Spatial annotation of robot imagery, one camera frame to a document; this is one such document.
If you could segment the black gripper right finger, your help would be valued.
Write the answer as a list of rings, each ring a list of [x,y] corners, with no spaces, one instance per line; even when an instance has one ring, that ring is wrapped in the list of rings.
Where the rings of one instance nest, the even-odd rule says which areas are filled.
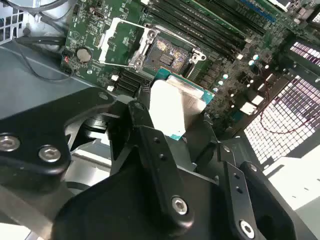
[[[218,184],[227,220],[239,240],[302,240],[304,223],[263,172],[242,141],[218,140],[204,116],[192,123],[195,171]]]

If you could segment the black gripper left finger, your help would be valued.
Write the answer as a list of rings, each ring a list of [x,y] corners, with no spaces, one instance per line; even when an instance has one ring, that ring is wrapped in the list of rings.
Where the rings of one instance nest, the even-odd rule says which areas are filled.
[[[184,184],[164,134],[154,128],[146,106],[125,103],[87,88],[0,121],[0,210],[38,234],[51,234],[60,210],[73,197],[63,177],[71,151],[88,137],[83,127],[103,115],[110,140],[110,176],[133,161],[137,151],[168,222],[170,234],[184,234],[195,221]]]

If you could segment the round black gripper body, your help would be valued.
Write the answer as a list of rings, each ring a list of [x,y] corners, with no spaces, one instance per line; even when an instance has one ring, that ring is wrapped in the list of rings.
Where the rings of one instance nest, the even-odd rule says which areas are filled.
[[[173,240],[139,153],[119,173],[72,197],[54,220],[53,240]],[[227,206],[219,187],[179,170],[194,223],[181,240],[232,240]]]

